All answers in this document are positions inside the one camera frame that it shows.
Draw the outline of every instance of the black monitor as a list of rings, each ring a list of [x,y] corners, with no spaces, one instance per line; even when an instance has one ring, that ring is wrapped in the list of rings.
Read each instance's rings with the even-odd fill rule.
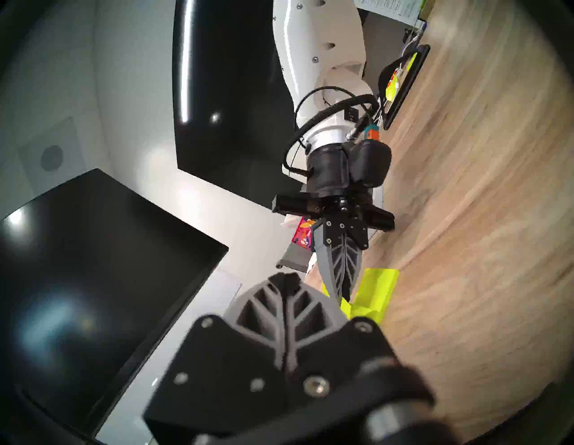
[[[97,169],[30,201],[0,222],[2,392],[94,434],[227,250]]]
[[[281,171],[293,101],[272,16],[272,1],[177,0],[172,59],[177,167],[267,208],[301,189]]]

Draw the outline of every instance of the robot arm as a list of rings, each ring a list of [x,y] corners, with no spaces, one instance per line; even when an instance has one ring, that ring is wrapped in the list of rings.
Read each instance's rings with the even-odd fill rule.
[[[237,297],[224,318],[203,316],[144,419],[160,445],[456,445],[432,416],[432,393],[379,327],[340,310],[369,246],[367,228],[394,229],[370,195],[389,169],[389,147],[368,133],[358,144],[347,137],[372,120],[360,117],[360,105],[378,108],[360,78],[358,12],[352,0],[276,0],[273,20],[301,127],[284,173],[307,184],[304,193],[277,195],[273,211],[317,219],[312,247],[331,298],[278,273]],[[305,150],[294,148],[300,138]]]
[[[356,96],[372,94],[361,79],[365,64],[363,30],[352,0],[282,0],[273,3],[273,36],[293,109],[307,93],[318,87],[336,86]],[[302,104],[296,116],[299,127],[348,94],[322,90]],[[359,106],[355,116],[364,113]],[[304,137],[307,153],[328,144],[342,144],[355,127],[340,111],[314,126]],[[298,142],[289,150],[287,162],[306,168],[305,150]],[[307,178],[283,167],[283,173],[303,183]]]
[[[373,206],[371,197],[389,170],[390,148],[378,138],[354,144],[349,137],[360,123],[372,123],[379,107],[361,79],[366,56],[359,13],[352,0],[286,0],[274,2],[273,14],[301,127],[282,168],[307,184],[305,194],[277,195],[273,211],[318,219],[312,247],[325,287],[337,301],[349,301],[369,246],[367,229],[394,229],[393,215]]]

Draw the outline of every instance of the black cable sleeve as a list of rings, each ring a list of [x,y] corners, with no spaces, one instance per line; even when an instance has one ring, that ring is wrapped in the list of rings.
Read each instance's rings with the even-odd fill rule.
[[[379,104],[378,103],[377,103],[376,107],[371,106],[369,108],[369,113],[371,116],[374,116],[377,113],[377,111],[379,111]],[[359,134],[367,127],[367,125],[370,122],[367,117],[368,116],[366,114],[363,114],[362,118],[359,119],[359,122],[356,123],[355,129],[351,133],[351,139],[349,139],[350,141],[357,139]]]
[[[377,98],[375,96],[373,96],[372,94],[361,94],[360,96],[355,96],[355,97],[350,97],[348,99],[343,99],[340,102],[337,102],[336,104],[331,105],[329,108],[326,108],[324,110],[319,111],[315,116],[313,116],[311,119],[309,119],[305,123],[305,125],[303,125],[301,128],[299,128],[298,131],[296,131],[295,134],[293,135],[293,138],[292,138],[291,142],[289,143],[289,145],[287,146],[287,149],[285,150],[285,154],[283,155],[283,167],[285,167],[289,172],[296,173],[298,175],[303,175],[305,177],[309,177],[311,174],[311,172],[309,170],[303,170],[300,168],[291,167],[287,163],[287,155],[289,154],[289,150],[291,150],[291,147],[293,146],[293,144],[295,144],[295,142],[297,142],[306,132],[311,130],[311,128],[313,128],[318,123],[324,121],[328,117],[333,116],[334,114],[336,114],[340,111],[343,111],[344,109],[346,109],[348,107],[353,107],[356,105],[363,105],[365,103],[371,104],[373,106],[373,108],[376,108],[379,106],[379,103],[377,102]]]
[[[335,86],[324,86],[324,87],[318,87],[315,88],[314,90],[311,90],[310,92],[308,92],[307,94],[305,94],[305,96],[299,101],[299,104],[297,105],[297,108],[295,108],[295,114],[293,115],[293,130],[297,131],[299,129],[299,127],[297,126],[297,113],[299,113],[299,109],[301,109],[301,106],[303,105],[303,102],[305,102],[311,95],[315,94],[318,91],[324,91],[324,90],[333,90],[333,91],[340,91],[343,92],[345,94],[348,94],[350,97],[352,98],[356,98],[356,95],[351,93],[351,91],[349,90],[345,90],[345,88],[341,88],[341,87],[335,87]],[[367,107],[363,104],[360,103],[359,105],[361,105],[361,107],[363,107],[363,110],[365,112],[365,114],[367,116],[369,116],[369,119],[372,120],[373,115],[369,114],[369,111],[367,110]]]

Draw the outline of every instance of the wooden table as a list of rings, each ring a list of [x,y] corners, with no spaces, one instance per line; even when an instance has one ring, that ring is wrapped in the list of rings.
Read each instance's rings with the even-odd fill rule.
[[[467,440],[567,367],[574,337],[574,89],[512,2],[437,1],[364,267],[401,271],[382,328]],[[318,287],[313,271],[307,282]]]

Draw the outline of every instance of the white paper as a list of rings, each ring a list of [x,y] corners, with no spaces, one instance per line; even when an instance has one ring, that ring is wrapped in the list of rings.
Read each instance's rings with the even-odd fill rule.
[[[355,5],[366,11],[414,26],[421,10],[422,0],[355,0]]]

